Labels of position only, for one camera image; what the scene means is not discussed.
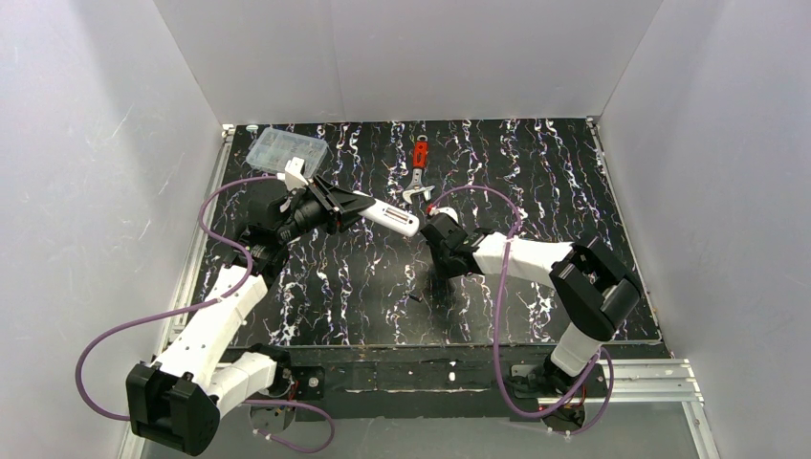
adjustable wrench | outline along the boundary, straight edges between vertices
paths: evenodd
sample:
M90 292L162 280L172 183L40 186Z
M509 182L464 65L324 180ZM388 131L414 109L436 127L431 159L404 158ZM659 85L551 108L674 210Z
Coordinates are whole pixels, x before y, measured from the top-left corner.
M411 204L411 196L419 193L423 193L426 201L430 200L430 192L434 187L423 186L423 171L426 169L427 157L428 137L419 136L417 142L414 143L414 158L411 163L414 168L411 170L411 183L403 190L403 199L409 204Z

marble surface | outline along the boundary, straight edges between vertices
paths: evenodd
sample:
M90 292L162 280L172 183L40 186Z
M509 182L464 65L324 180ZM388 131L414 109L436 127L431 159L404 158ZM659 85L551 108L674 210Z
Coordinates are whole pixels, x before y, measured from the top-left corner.
M261 175L245 162L258 132L239 126L223 182ZM603 175L603 164L584 120L455 120L275 126L325 139L329 152L319 170L326 180L359 189L423 217L401 191L410 180L417 136L428 137L426 185L463 184L507 194L524 216L521 237L571 241L596 232L633 264L623 223ZM284 192L280 183L243 186L217 203L213 229L233 237L247 223L251 200ZM511 213L481 192L450 196L465 228L506 232ZM209 241L194 299L212 287L228 248ZM323 231L291 246L291 259L268 295L254 308L234 344L283 345L489 343L497 276L442 281L418 234L407 239L360 221L344 234ZM502 320L503 342L555 342L569 320L553 291L510 279ZM632 312L619 340L658 340L647 303Z

purple cable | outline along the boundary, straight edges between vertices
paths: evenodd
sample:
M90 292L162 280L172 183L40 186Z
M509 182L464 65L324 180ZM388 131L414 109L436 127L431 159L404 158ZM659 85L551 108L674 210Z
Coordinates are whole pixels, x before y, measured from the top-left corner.
M253 257L251 256L250 252L245 250L245 248L242 247L241 245L239 245L238 243L230 240L229 238L227 238L225 236L221 236L220 234L217 234L216 232L212 231L209 227L207 227L206 223L204 222L204 218L206 216L206 210L208 209L208 206L211 205L211 201L213 201L214 198L216 198L220 193L222 193L226 189L229 189L229 188L234 187L234 186L240 186L240 185L244 185L244 184L249 184L251 182L262 182L262 181L265 181L265 180L273 180L275 178L276 178L276 176L274 174L274 175L267 175L267 176L263 176L263 177L250 177L248 179L241 179L241 180L231 182L229 184L225 184L225 185L220 186L219 188L217 188L216 191L214 191L213 193L211 193L211 195L206 199L206 201L200 206L200 212L197 214L197 224L200 226L200 228L203 230L203 232L205 234L207 234L208 237L210 237L210 238L212 238L212 239L214 239L216 241L222 242L223 244L226 244L228 246L231 246L231 247L237 249L238 251L241 251L242 254L245 255L245 259L247 260L247 265L248 266L246 267L245 275L243 275L242 278L239 279L239 281L236 284L234 284L233 287L231 287L225 293L222 294L221 297L223 297L223 298L233 295L248 280L248 277L251 275L251 270L253 269ZM214 299L210 299L208 301L204 301L202 303L192 304L191 306L187 306L185 308L175 309L173 311L166 311L165 313L156 314L154 316L142 317L142 318L132 320L132 321L123 323L121 325L115 326L115 327L107 330L106 332L102 333L101 335L98 335L95 339L90 341L90 343L87 345L87 347L84 348L83 351L81 351L81 354L78 357L77 366L76 366L76 372L74 374L74 377L75 377L75 380L76 380L78 395L81 397L81 400L83 400L88 406L90 406L91 409L96 411L101 416L104 416L105 418L110 418L110 419L113 419L113 420L116 420L116 421L129 421L129 416L126 416L126 415L123 415L123 414L116 414L116 413L107 411L106 409L99 406L96 402L94 402L93 399L90 398L90 395L88 395L87 389L84 387L84 382L82 381L82 378L81 378L81 370L84 367L84 363L87 360L87 356L90 354L90 351L92 351L100 342L102 342L103 340L109 338L111 335L115 335L116 333L118 333L120 331L126 330L128 328L132 328L132 327L135 327L135 326L138 326L138 325L143 325L145 323L154 322L155 320L161 320L161 319L168 318L168 317L178 316L180 314L185 314L185 313L191 313L193 311L198 311L198 310L201 310L203 308L207 308L208 306L211 306L212 304L216 304L218 301L219 301L218 298L214 298ZM302 447L294 445L294 444L292 444L292 443L290 443L290 442L288 442L286 440L278 439L278 438L276 439L276 441L278 443L284 445L287 448L290 448L290 449L293 449L293 450L296 450L296 451L299 451L299 452L318 452L318 451L321 451L324 448L327 448L329 446L329 444L332 442L333 437L335 436L335 423L333 422L332 418L324 410L322 410L320 408L317 408L315 406L311 406L311 405L308 405L308 404L301 404L299 402L288 402L288 401L256 401L256 400L250 400L248 402L250 402L252 404L285 405L285 406L295 406L295 407L298 407L298 408L309 409L310 411L314 411L314 412L320 414L321 416L323 416L324 419L326 419L327 422L329 423L329 425L330 425L329 439L327 439L327 441L323 445L321 445L320 447L318 447L318 448L302 448Z
M256 406L292 406L292 407L295 407L295 408L302 408L302 409L307 409L309 411L313 411L314 413L320 414L321 416L324 417L324 419L327 420L327 423L329 423L329 425L330 425L330 436L329 436L329 438L327 438L326 442L321 444L319 447L315 447L315 448L300 447L300 446L295 445L295 444L293 444L293 443L291 443L291 442L289 442L289 441L287 441L287 440L285 440L283 438L276 437L276 436L272 435L270 432L268 432L266 430L262 430L261 428L258 428L256 430L257 432L261 433L263 436L265 436L265 437L270 436L272 440L275 440L276 442L284 445L287 448L292 449L293 451L303 452L305 454L311 454L311 453L314 453L314 452L319 452L322 449L327 448L329 446L329 444L332 443L332 439L335 437L335 422L330 417L330 415L326 413L326 411L324 411L323 409L321 409L321 408L319 408L317 406L312 406L311 404L301 404L299 402L284 401L284 400L256 400L256 399L246 400L245 404L252 404L252 405L256 405Z
M594 364L597 362L597 356L599 355L599 353L595 354L594 357L592 357L591 360L588 361L588 364L585 366L585 368L581 372L581 375L575 381L574 385L572 385L569 391L566 392L562 397L560 397L560 400L558 400L554 404L548 406L545 409L534 412L523 411L519 407L515 406L513 400L510 398L510 394L507 392L507 387L504 385L504 376L501 371L501 356L499 353L500 344L498 340L498 334L501 325L501 302L507 284L507 268L510 265L510 248L512 245L511 239L513 238L515 233L521 228L521 214L518 211L518 207L515 204L513 204L512 201L510 201L510 198L492 188L479 185L465 185L458 186L456 188L451 188L448 191L439 195L439 197L434 200L432 205L436 206L436 203L438 203L440 200L442 200L449 194L464 189L480 189L498 196L499 198L503 199L504 202L507 203L507 205L510 207L510 209L513 211L513 214L515 215L515 221L513 222L513 225L510 227L510 231L507 233L507 242L504 244L504 257L501 260L501 278L498 282L498 294L496 295L495 298L495 309L493 311L493 365L495 370L495 381L498 384L498 390L501 393L501 398L504 399L504 403L507 404L507 407L509 407L513 413L523 418L529 419L539 419L549 416L553 412L557 411L561 406L563 406L565 402L571 399L574 396L575 392L581 388L581 386L585 382L585 379L588 377L589 373L591 373L591 370L594 368ZM600 418L603 416L603 413L605 412L606 407L608 406L608 400L611 398L611 392L614 389L614 369L612 366L613 363L611 361L611 358L608 355L608 351L603 349L603 352L607 356L609 373L611 375L611 381L608 386L608 394L605 397L603 406L600 408L600 411L597 413L594 419L592 419L586 426L576 430L575 432L570 433L583 433L586 429L593 426L595 423L597 423L597 421L600 420Z

